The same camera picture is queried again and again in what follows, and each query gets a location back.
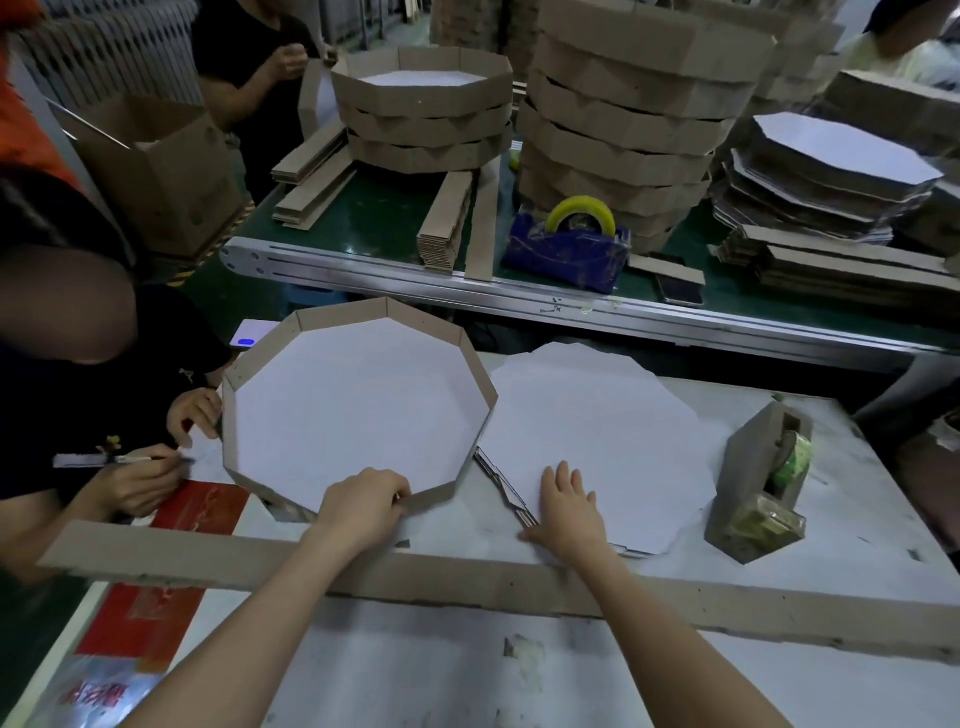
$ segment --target packing tape roll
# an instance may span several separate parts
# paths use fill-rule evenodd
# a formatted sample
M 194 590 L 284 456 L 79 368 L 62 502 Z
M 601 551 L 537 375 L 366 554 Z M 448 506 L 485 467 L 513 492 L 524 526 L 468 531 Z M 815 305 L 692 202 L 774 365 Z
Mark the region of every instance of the packing tape roll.
M 799 432 L 792 433 L 796 441 L 786 462 L 770 474 L 770 479 L 781 488 L 785 488 L 793 479 L 810 469 L 810 460 L 813 457 L 813 443 Z

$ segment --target phone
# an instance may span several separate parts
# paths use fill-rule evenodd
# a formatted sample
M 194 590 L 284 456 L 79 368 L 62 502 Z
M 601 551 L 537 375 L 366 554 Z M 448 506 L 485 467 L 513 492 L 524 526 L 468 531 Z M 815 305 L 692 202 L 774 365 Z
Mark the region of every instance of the phone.
M 658 260 L 686 265 L 680 255 L 668 255 L 666 253 L 650 253 L 648 255 Z M 654 276 L 654 279 L 657 281 L 660 298 L 663 299 L 664 303 L 685 305 L 691 308 L 701 308 L 704 305 L 702 285 L 691 283 L 689 280 L 672 279 L 669 276 Z

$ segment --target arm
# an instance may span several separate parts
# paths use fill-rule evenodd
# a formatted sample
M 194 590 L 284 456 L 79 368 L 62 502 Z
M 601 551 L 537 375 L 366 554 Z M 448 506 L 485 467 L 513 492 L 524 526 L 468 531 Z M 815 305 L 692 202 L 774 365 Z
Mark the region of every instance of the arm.
M 316 522 L 270 580 L 230 615 L 130 714 L 126 728 L 259 726 L 317 602 L 361 551 L 392 533 L 406 478 L 364 470 L 330 486 Z
M 692 627 L 647 594 L 607 543 L 596 494 L 561 463 L 543 473 L 543 523 L 520 536 L 545 546 L 587 584 L 623 651 L 654 724 L 771 728 L 787 720 Z
M 307 60 L 303 46 L 294 43 L 277 48 L 240 88 L 202 75 L 200 91 L 213 122 L 228 132 L 237 122 L 252 116 L 275 85 L 302 76 Z
M 180 485 L 180 456 L 165 445 L 131 455 L 164 459 L 102 468 L 65 508 L 53 490 L 0 500 L 0 565 L 21 581 L 41 581 L 56 572 L 40 569 L 36 560 L 71 521 L 105 522 L 118 512 L 138 517 L 153 513 Z

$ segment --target stack of cardboard strips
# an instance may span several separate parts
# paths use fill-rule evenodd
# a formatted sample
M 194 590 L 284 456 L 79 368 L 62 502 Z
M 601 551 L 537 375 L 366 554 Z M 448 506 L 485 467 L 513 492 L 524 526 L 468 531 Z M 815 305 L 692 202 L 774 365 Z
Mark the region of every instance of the stack of cardboard strips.
M 430 11 L 430 40 L 477 51 L 499 50 L 504 0 L 435 0 Z
M 721 222 L 886 244 L 892 220 L 921 205 L 942 174 L 915 152 L 811 116 L 756 116 L 711 192 Z
M 403 174 L 479 169 L 510 148 L 510 62 L 466 48 L 343 58 L 333 87 L 358 161 Z
M 923 321 L 955 321 L 960 280 L 942 257 L 743 226 L 717 257 L 752 266 L 764 285 L 898 308 Z
M 540 210 L 596 197 L 634 253 L 662 249 L 705 194 L 773 38 L 630 0 L 544 0 L 540 30 L 516 123 L 520 194 Z
M 743 144 L 750 119 L 757 114 L 799 111 L 820 93 L 840 68 L 834 52 L 844 27 L 821 16 L 787 11 L 782 7 L 741 5 L 727 0 L 677 0 L 677 10 L 767 33 L 777 39 L 754 95 L 727 140 L 717 149 L 712 172 L 722 171 L 729 149 Z
M 460 254 L 473 186 L 472 172 L 450 172 L 417 234 L 417 252 L 432 271 L 452 272 Z

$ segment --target person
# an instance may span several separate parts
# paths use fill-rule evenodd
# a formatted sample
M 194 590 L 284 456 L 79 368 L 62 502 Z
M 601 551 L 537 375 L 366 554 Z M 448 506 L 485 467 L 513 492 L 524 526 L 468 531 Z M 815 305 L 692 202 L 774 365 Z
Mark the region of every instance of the person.
M 956 8 L 957 0 L 880 0 L 863 35 L 841 49 L 844 68 L 925 84 L 931 68 L 952 62 L 937 38 Z
M 72 519 L 153 513 L 230 351 L 173 288 L 136 286 L 116 229 L 63 180 L 0 166 L 0 566 L 24 581 Z M 58 469 L 57 455 L 152 458 Z
M 126 728 L 259 726 L 317 602 L 362 551 L 387 539 L 410 495 L 406 478 L 364 470 L 327 489 L 316 521 L 280 569 L 177 665 Z M 584 580 L 658 726 L 787 726 L 733 665 L 648 594 L 607 543 L 596 494 L 565 462 L 540 484 L 542 524 L 521 533 Z
M 303 72 L 321 57 L 292 0 L 204 0 L 193 23 L 193 58 L 213 121 L 240 137 L 247 189 L 258 205 L 276 186 L 270 171 L 303 143 L 297 105 Z
M 0 3 L 0 162 L 35 167 L 80 189 L 76 176 L 9 80 L 8 34 L 37 24 L 41 17 L 42 10 L 36 0 Z

